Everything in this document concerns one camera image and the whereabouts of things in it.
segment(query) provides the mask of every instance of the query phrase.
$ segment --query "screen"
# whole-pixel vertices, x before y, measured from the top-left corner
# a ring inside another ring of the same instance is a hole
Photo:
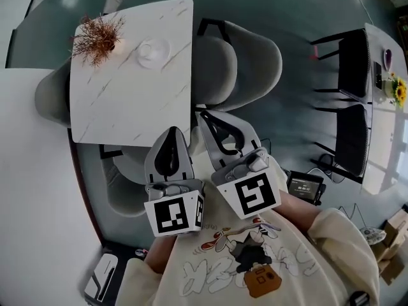
[[[289,185],[289,194],[299,198],[314,200],[319,189],[320,183],[304,179],[292,178]]]

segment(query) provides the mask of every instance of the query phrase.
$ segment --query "gray floor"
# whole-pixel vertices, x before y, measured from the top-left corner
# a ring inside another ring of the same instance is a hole
[[[130,7],[153,0],[128,0]],[[362,0],[374,25],[397,38],[394,8],[387,0]],[[12,67],[56,68],[70,55],[69,37],[80,18],[101,12],[104,0],[44,0],[17,30],[11,50]],[[202,17],[226,19],[250,31],[266,36],[282,52],[282,77],[273,91],[232,113],[249,121],[260,138],[272,141],[272,156],[288,170],[308,171],[311,157],[322,150],[318,141],[335,144],[335,115],[313,110],[312,106],[347,106],[336,94],[318,94],[314,89],[336,88],[339,60],[310,58],[309,41],[330,34],[362,28],[370,22],[360,0],[194,0],[194,27]],[[336,43],[319,47],[321,55],[336,50]],[[109,208],[106,196],[111,169],[99,159],[98,148],[79,146],[88,193],[105,237],[129,245],[148,247],[153,239],[145,216],[124,218]],[[407,189],[397,185],[379,196],[360,192],[360,185],[345,180],[332,184],[322,198],[323,208],[344,206],[351,210],[357,203],[368,226],[380,226],[408,200]],[[129,182],[124,183],[132,190]],[[354,223],[361,227],[358,217]],[[381,281],[381,305],[394,305],[406,292],[408,269],[393,283]]]

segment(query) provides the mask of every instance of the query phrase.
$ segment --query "person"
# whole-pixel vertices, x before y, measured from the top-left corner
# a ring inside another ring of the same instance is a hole
[[[202,230],[156,238],[145,261],[129,260],[116,306],[332,306],[355,291],[378,305],[379,271],[363,235],[342,212],[288,194],[270,160],[280,206],[241,220],[206,181]]]

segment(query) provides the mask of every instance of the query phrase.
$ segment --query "white table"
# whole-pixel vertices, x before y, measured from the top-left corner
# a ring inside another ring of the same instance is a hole
[[[390,49],[393,62],[390,71],[408,80],[404,52],[398,43],[382,30],[365,24],[370,50],[371,67],[368,85],[372,88],[372,124],[367,167],[362,187],[370,194],[379,194],[399,180],[408,181],[408,103],[404,109],[391,105],[383,91],[375,86],[374,63],[382,66],[384,49]]]
[[[171,126],[190,142],[193,1],[169,0],[109,14],[124,17],[122,52],[94,69],[71,64],[71,126],[74,142],[147,146]],[[81,32],[81,26],[75,34]],[[142,67],[138,45],[148,38],[171,45],[161,69]]]

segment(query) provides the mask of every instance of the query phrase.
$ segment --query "plant pot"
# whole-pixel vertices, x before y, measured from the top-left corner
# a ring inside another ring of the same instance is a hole
[[[120,55],[120,54],[123,54],[123,51],[124,51],[124,49],[125,49],[125,46],[126,46],[126,41],[125,41],[125,39],[120,39],[118,42],[116,42],[115,43],[115,45],[113,46],[113,49],[112,49],[112,54],[115,54],[115,55]]]
[[[384,80],[382,82],[382,90],[384,91],[387,98],[395,99],[394,90],[393,90],[393,82],[391,80]]]

